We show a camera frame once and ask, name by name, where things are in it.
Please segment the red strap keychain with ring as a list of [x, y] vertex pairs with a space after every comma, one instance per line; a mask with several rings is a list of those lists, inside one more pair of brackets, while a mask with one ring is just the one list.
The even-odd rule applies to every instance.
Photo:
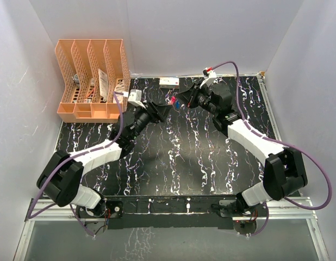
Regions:
[[170, 105], [174, 105], [175, 102], [176, 102], [176, 98], [175, 98], [174, 96], [171, 97], [169, 104], [170, 104]]

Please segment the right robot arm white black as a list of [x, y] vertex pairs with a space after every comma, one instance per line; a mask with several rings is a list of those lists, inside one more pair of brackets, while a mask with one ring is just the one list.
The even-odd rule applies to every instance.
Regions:
[[208, 89], [193, 84], [176, 97], [190, 109], [201, 107], [211, 113], [216, 129], [242, 145], [264, 167], [263, 180], [238, 193], [235, 202], [226, 207], [228, 211], [248, 216], [255, 211], [256, 205], [279, 201], [307, 185], [301, 152], [268, 141], [254, 128], [247, 128], [240, 114], [232, 108], [233, 96], [227, 87], [213, 84]]

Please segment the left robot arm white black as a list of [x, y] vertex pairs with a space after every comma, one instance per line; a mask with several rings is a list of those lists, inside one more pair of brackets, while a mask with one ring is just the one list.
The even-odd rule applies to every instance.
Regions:
[[102, 143], [73, 153], [54, 152], [37, 180], [39, 192], [46, 194], [59, 207], [74, 204], [86, 208], [95, 217], [104, 215], [104, 196], [83, 186], [83, 176], [101, 165], [127, 156], [146, 126], [164, 122], [171, 108], [169, 104], [143, 103], [134, 112], [120, 112], [109, 138]]

